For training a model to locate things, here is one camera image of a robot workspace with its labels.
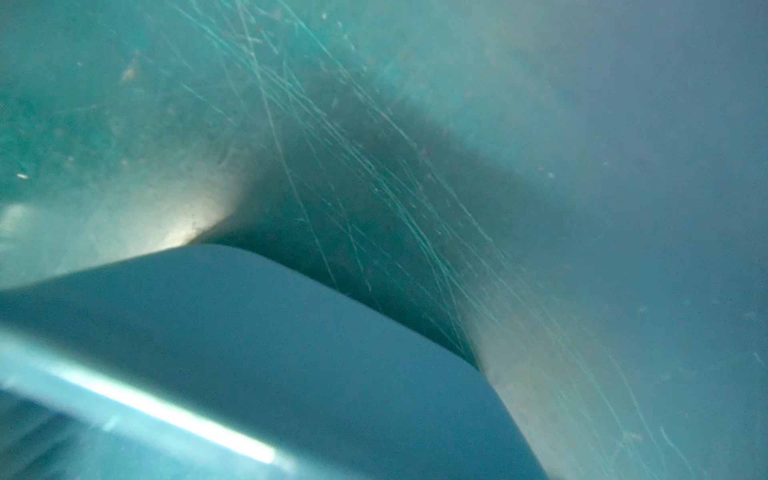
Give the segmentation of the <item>clear plastic storage box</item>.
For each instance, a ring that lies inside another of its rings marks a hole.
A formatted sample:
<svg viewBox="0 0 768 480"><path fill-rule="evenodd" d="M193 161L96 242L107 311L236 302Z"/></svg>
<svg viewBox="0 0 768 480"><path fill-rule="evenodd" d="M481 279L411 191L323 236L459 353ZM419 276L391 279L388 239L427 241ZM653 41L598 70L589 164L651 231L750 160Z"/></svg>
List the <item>clear plastic storage box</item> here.
<svg viewBox="0 0 768 480"><path fill-rule="evenodd" d="M1 293L5 479L542 479L460 356L198 245Z"/></svg>

